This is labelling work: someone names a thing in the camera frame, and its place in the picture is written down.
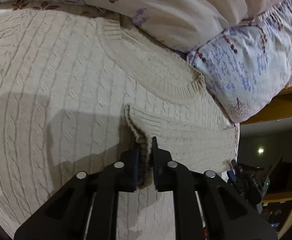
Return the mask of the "beige cable-knit sweater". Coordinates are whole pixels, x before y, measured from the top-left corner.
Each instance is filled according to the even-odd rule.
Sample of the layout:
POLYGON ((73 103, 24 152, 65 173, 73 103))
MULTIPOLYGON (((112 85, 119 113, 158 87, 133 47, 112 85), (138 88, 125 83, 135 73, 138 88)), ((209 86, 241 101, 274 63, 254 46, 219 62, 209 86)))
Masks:
POLYGON ((135 142, 141 177, 119 195, 118 239, 174 239, 150 140, 196 172, 225 171, 238 129, 203 76, 119 15, 0 13, 0 226, 19 226, 77 172, 101 171, 135 142))

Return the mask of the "blue floral pillow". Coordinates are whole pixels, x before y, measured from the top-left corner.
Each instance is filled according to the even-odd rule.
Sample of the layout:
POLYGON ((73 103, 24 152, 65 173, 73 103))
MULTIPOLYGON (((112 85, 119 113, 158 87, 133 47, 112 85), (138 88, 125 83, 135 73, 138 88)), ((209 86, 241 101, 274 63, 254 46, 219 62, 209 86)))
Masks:
POLYGON ((292 75, 292 1, 222 31, 190 51, 207 90, 234 123, 248 120, 288 84, 292 75))

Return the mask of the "wooden bed frame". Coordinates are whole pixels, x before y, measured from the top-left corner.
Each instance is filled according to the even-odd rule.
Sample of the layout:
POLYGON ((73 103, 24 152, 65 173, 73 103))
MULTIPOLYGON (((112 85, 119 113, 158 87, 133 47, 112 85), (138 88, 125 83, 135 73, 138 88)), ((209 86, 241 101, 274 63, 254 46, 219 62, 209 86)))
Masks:
POLYGON ((239 162, 270 178, 262 214, 279 238, 292 226, 292 77, 259 113, 241 123, 239 162))

